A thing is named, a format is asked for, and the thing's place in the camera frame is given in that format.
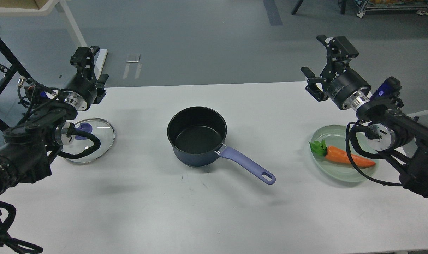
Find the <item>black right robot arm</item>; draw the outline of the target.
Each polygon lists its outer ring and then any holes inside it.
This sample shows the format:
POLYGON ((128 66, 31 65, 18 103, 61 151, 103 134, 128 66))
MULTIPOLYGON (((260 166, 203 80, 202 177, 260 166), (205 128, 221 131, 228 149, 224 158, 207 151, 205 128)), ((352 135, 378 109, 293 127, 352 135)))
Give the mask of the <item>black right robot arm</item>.
POLYGON ((307 78, 306 91, 317 101, 331 99, 340 110, 353 109, 357 121, 345 132, 346 158, 367 179, 383 186, 400 186, 428 198, 428 127, 401 111, 401 82, 388 77, 371 95, 371 86, 349 63, 359 56, 345 36, 317 40, 326 48, 326 65, 320 76, 308 67, 301 72, 307 78), (376 180, 359 169, 351 147, 369 159, 383 159, 399 172, 399 183, 376 180))

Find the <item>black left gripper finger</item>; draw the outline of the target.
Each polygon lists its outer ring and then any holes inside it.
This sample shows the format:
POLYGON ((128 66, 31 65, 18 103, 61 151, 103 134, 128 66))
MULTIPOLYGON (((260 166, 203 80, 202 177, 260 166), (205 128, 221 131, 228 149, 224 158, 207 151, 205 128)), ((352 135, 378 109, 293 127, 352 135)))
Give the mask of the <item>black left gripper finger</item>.
POLYGON ((99 52, 98 46, 78 47, 75 53, 70 58, 70 64, 76 68, 76 74, 95 82, 95 62, 94 57, 99 52))
POLYGON ((108 74, 101 74, 98 80, 95 82, 95 88, 96 88, 97 94, 93 104, 101 103, 103 98, 106 96, 107 92, 105 91, 105 83, 107 82, 108 78, 109 78, 108 74))

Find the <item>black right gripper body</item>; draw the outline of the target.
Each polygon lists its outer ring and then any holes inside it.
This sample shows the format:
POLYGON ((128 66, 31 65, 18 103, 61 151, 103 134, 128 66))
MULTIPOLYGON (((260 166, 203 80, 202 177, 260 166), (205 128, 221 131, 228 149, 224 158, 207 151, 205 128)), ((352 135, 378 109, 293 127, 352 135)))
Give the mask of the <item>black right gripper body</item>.
POLYGON ((346 100, 358 91, 365 95, 370 92, 371 86, 355 70, 348 68, 341 72, 327 86, 326 93, 335 105, 341 109, 347 109, 346 100))

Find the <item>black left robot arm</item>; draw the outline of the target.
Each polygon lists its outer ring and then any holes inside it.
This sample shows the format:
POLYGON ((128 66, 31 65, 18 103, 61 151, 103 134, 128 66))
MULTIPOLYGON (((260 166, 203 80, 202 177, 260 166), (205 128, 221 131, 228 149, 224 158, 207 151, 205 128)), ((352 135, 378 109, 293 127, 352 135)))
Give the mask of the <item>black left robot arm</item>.
MULTIPOLYGON (((27 112, 16 126, 3 132, 0 195, 19 183, 36 183, 50 176, 51 163, 57 156, 79 159, 99 150, 99 138, 71 122, 79 111, 99 104, 106 95, 108 75, 97 77, 95 73, 94 57, 99 50, 98 46, 77 48, 70 59, 77 72, 61 89, 26 79, 27 112)), ((18 254, 42 253, 42 247, 9 235, 16 213, 15 206, 0 201, 0 247, 10 247, 18 254)))

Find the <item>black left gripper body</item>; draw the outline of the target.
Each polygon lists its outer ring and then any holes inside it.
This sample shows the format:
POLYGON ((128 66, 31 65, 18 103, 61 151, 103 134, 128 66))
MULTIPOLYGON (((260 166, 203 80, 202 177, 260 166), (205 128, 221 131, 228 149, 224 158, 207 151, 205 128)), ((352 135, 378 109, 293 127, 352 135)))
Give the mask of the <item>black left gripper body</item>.
POLYGON ((77 111, 86 111, 97 97, 95 79, 88 79, 81 74, 75 74, 60 89, 65 102, 77 111))

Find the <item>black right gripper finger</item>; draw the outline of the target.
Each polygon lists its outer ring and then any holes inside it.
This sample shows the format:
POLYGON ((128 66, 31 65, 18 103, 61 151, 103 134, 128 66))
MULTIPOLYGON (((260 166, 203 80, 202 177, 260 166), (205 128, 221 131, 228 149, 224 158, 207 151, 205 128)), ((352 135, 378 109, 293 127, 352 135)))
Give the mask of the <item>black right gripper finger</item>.
POLYGON ((329 96, 327 93, 324 92, 323 89, 321 90, 317 84, 326 85, 328 80, 330 80, 330 71, 323 70, 320 77, 316 77, 309 67, 301 67, 300 71, 307 78, 305 90, 319 102, 328 100, 329 96))
POLYGON ((316 39, 326 48, 326 65, 320 74, 325 81, 332 81, 336 77, 350 70, 349 62, 359 56, 358 50, 345 36, 327 37, 317 35, 316 39))

